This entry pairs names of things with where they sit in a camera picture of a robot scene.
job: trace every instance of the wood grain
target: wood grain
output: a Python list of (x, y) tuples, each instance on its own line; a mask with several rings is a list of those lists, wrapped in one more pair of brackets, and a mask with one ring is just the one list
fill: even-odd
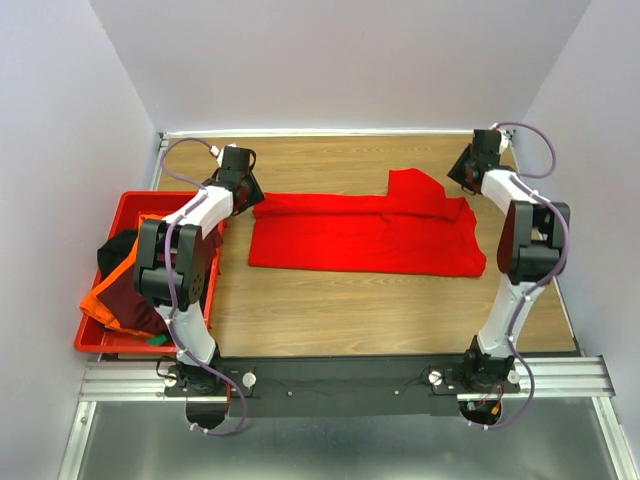
[[(258, 154), (265, 192), (385, 194), (388, 171), (416, 167), (447, 195), (464, 195), (446, 177), (467, 136), (284, 137), (214, 139)], [(513, 164), (510, 154), (505, 163)], [(167, 166), (199, 180), (215, 161), (196, 143), (178, 145)], [(163, 175), (160, 189), (189, 190)], [(214, 302), (212, 334), (224, 355), (340, 355), (464, 351), (487, 318), (498, 288), (495, 251), (504, 217), (481, 196), (467, 196), (487, 255), (479, 279), (252, 268), (249, 212), (228, 222)], [(573, 350), (555, 288), (547, 288), (524, 327), (524, 351)]]

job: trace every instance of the red tray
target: red tray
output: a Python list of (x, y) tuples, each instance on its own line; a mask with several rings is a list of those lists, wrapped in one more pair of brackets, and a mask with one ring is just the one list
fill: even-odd
[[(109, 238), (127, 228), (137, 228), (138, 216), (141, 214), (169, 215), (175, 212), (193, 198), (193, 192), (126, 192), (120, 198), (116, 216), (111, 225)], [(224, 222), (218, 225), (222, 234)], [(209, 287), (204, 309), (207, 328), (210, 324), (213, 310), (213, 296), (218, 278), (218, 263), (220, 261), (220, 247), (216, 251), (211, 265)], [(93, 287), (100, 283), (100, 272), (96, 274)], [(128, 354), (172, 354), (176, 347), (172, 342), (162, 346), (147, 345), (146, 339), (128, 333), (115, 332), (106, 329), (96, 319), (84, 315), (78, 328), (75, 341), (76, 350), (92, 353), (128, 353)]]

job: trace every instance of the light purple wall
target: light purple wall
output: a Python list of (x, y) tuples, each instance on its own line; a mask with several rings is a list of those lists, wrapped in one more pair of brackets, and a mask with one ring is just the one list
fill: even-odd
[(158, 137), (86, 0), (0, 15), (0, 477), (52, 479), (85, 357), (78, 303)]
[(91, 0), (161, 130), (522, 118), (589, 0)]
[[(572, 206), (572, 251), (561, 277), (576, 336), (604, 354), (614, 406), (640, 457), (640, 2), (594, 0), (526, 120), (558, 150), (541, 191)], [(548, 154), (516, 137), (522, 169)]]

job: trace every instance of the red shirt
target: red shirt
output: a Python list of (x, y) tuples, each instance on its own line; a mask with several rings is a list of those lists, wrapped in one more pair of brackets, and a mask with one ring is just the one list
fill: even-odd
[(416, 169), (389, 172), (386, 196), (267, 193), (253, 213), (254, 267), (478, 277), (486, 265), (466, 199)]

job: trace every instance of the robotic arm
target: robotic arm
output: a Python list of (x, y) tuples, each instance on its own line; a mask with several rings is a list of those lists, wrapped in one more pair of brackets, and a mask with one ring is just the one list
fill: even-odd
[(441, 382), (446, 388), (455, 385), (450, 390), (458, 393), (487, 391), (507, 380), (533, 303), (564, 268), (563, 221), (566, 227), (569, 207), (541, 197), (515, 171), (501, 166), (506, 144), (505, 132), (475, 130), (472, 143), (448, 174), (463, 188), (492, 200), (506, 216), (497, 251), (501, 278), (493, 308), (465, 352), (463, 365), (445, 370)]
[[(255, 158), (253, 150), (225, 147), (217, 156), (219, 168), (189, 203), (162, 220), (146, 220), (140, 228), (134, 270), (136, 291), (156, 307), (162, 318), (173, 316), (174, 332), (205, 364), (211, 363), (216, 343), (198, 305), (205, 279), (203, 239), (226, 218), (264, 200), (253, 176)], [(173, 301), (163, 256), (165, 236), (173, 223), (177, 225), (171, 239), (177, 310), (171, 315)], [(178, 350), (177, 359), (186, 365), (197, 365), (183, 349)]]

